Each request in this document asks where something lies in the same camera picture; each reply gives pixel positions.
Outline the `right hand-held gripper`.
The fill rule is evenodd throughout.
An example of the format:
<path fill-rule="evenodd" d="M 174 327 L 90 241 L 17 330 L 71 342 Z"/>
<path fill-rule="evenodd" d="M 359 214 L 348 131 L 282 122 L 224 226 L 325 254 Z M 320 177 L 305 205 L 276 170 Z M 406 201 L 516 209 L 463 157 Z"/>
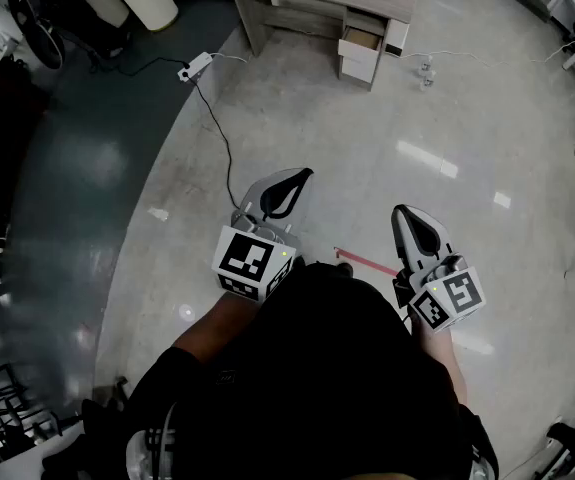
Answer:
<path fill-rule="evenodd" d="M 393 280 L 398 305 L 407 307 L 434 332 L 467 318 L 486 304 L 473 266 L 451 254 L 447 229 L 425 211 L 397 205 L 391 225 L 398 257 L 405 269 Z"/>

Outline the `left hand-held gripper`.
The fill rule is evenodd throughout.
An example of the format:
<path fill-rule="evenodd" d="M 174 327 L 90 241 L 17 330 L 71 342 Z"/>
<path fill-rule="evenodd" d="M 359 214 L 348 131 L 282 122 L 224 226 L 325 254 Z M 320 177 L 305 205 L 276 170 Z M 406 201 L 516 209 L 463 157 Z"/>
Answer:
<path fill-rule="evenodd" d="M 313 183 L 311 168 L 277 171 L 256 181 L 225 225 L 212 262 L 218 284 L 263 302 L 287 277 L 298 257 L 298 219 Z"/>

